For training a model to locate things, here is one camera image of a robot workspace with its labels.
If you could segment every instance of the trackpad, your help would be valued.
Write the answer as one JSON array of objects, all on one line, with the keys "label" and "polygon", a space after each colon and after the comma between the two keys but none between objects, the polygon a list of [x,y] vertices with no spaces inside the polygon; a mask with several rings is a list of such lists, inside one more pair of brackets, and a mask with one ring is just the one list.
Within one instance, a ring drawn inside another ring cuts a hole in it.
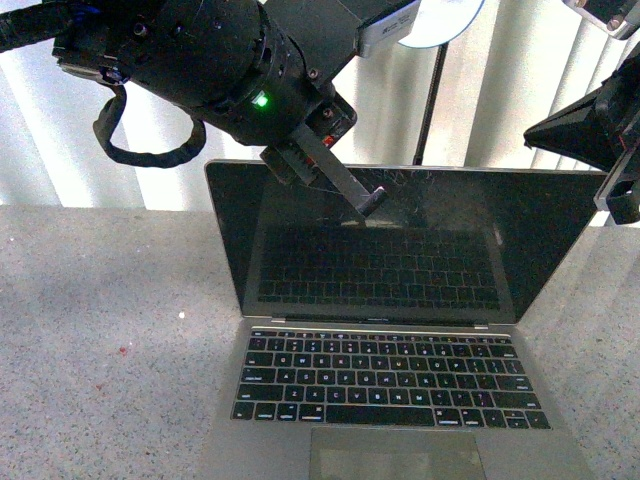
[{"label": "trackpad", "polygon": [[473,434],[317,428],[309,480],[486,480]]}]

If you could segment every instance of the vertical blinds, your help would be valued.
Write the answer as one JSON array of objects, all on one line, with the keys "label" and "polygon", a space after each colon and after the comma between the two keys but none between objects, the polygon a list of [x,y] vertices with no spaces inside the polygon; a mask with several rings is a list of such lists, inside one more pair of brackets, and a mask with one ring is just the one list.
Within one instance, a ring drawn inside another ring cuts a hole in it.
[{"label": "vertical blinds", "polygon": [[[0,11],[33,3],[0,0]],[[425,164],[588,168],[526,148],[522,134],[597,88],[635,43],[609,39],[560,0],[487,0],[450,45]],[[51,49],[45,42],[0,55],[0,204],[209,210],[203,165],[259,158],[261,148],[207,127],[207,146],[187,165],[162,171],[113,163],[91,129],[111,92],[64,74]],[[359,114],[334,148],[343,162],[411,163],[435,54],[396,44],[341,72],[336,86]],[[180,110],[136,85],[127,91],[116,145],[162,152],[189,136]]]}]

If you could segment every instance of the speckled gray countertop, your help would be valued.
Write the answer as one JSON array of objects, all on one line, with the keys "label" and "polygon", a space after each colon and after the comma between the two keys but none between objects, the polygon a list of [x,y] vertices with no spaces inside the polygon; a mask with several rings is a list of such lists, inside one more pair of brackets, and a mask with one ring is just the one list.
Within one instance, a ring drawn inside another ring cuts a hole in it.
[{"label": "speckled gray countertop", "polygon": [[[0,207],[0,479],[194,478],[241,317],[211,213]],[[640,231],[522,329],[596,477],[640,478]]]}]

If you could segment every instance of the laptop screen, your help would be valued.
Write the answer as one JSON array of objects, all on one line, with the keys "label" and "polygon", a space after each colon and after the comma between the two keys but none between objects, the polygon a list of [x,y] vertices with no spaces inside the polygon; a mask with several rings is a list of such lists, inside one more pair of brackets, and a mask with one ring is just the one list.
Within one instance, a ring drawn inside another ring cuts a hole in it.
[{"label": "laptop screen", "polygon": [[589,223],[593,172],[352,168],[389,198],[366,220],[330,184],[262,163],[206,174],[245,316],[515,323]]}]

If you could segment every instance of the laptop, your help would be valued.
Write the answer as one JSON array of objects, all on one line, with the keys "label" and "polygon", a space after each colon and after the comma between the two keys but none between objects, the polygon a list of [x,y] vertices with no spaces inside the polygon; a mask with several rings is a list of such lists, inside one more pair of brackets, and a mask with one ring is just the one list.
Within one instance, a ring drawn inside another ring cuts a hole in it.
[{"label": "laptop", "polygon": [[329,183],[205,170],[244,320],[202,478],[593,478],[517,323],[602,174],[351,168],[389,193],[364,219]]}]

